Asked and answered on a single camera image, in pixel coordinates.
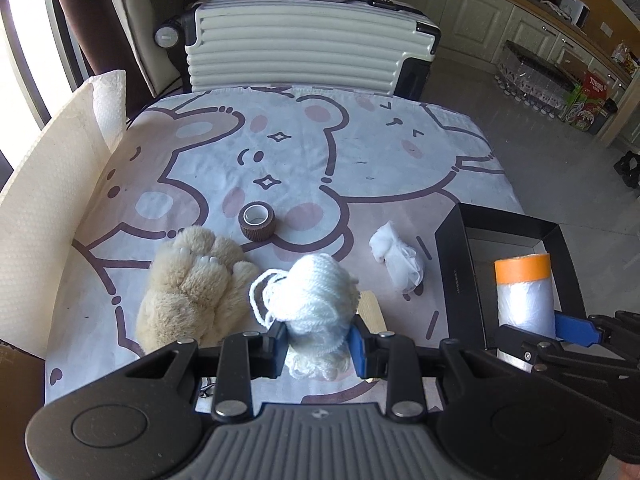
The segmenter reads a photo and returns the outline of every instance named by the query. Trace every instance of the black cable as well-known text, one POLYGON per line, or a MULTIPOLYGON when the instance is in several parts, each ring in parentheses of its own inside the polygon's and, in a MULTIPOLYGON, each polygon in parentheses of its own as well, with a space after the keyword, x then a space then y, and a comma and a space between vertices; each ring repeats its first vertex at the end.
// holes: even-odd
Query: black cable
POLYGON ((133 124, 133 121, 135 121, 138 116, 144 112, 147 108, 149 108, 151 105, 156 104, 160 99, 162 99, 163 97, 165 97, 165 92, 167 92, 169 90, 169 88, 171 88, 173 85, 175 85, 178 81, 180 81, 180 79, 182 78, 182 76, 178 76, 177 78, 175 78, 173 81, 171 81, 167 86, 164 87, 163 90, 160 91, 160 93, 154 97, 150 102, 148 102, 146 105, 144 105, 142 108, 140 108, 140 110, 138 111, 138 113, 136 113, 135 115, 133 115, 133 117, 129 118, 127 120, 127 130, 129 129, 129 127, 133 124))

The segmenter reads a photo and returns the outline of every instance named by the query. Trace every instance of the wooden countertop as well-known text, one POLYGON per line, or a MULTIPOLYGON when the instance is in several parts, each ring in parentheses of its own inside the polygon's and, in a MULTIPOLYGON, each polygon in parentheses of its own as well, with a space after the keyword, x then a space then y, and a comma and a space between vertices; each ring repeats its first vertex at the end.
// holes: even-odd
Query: wooden countertop
POLYGON ((508 0, 512 4, 523 8, 527 12, 539 17, 541 20, 546 21, 549 25, 555 27, 567 37, 580 44, 585 50, 591 52, 599 62, 605 65, 611 70, 623 83, 629 85, 631 83, 631 76, 624 71, 620 66, 613 62, 610 55, 605 52, 601 46, 599 46, 591 38, 583 33, 578 27, 572 25, 569 22, 562 20, 558 15, 553 13, 551 8, 546 5, 537 2, 536 0, 508 0))

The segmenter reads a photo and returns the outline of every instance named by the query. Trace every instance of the beige furry plush toy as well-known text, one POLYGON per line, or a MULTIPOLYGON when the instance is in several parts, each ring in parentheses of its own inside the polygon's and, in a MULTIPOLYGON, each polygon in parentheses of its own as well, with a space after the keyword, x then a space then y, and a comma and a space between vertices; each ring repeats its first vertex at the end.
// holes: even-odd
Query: beige furry plush toy
POLYGON ((249 312, 248 287, 259 273, 234 241, 187 227, 151 265, 138 343, 147 354, 185 336, 201 347, 216 345, 249 312))

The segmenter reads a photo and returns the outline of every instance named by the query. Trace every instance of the plastic bag on countertop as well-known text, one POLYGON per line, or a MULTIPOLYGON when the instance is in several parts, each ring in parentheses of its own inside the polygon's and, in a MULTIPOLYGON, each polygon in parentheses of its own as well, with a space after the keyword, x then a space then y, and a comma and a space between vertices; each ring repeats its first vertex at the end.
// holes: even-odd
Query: plastic bag on countertop
POLYGON ((397 290, 408 294, 422 281, 424 264, 414 248, 405 244, 387 222, 369 240, 371 253, 380 264, 384 260, 386 270, 397 290))

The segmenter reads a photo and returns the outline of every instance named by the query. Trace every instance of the white yarn ball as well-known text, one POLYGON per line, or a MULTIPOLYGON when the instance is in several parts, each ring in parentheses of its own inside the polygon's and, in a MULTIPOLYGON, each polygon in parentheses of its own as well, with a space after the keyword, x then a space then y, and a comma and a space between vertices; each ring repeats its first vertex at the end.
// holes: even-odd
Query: white yarn ball
POLYGON ((274 320, 287 325, 285 364, 292 377, 333 381, 348 369, 345 339, 360 298, 357 283, 328 254, 308 254, 289 272, 270 269, 252 283, 249 296, 257 321, 265 327, 274 320), (255 289, 265 280, 262 300, 267 315, 263 319, 255 289))

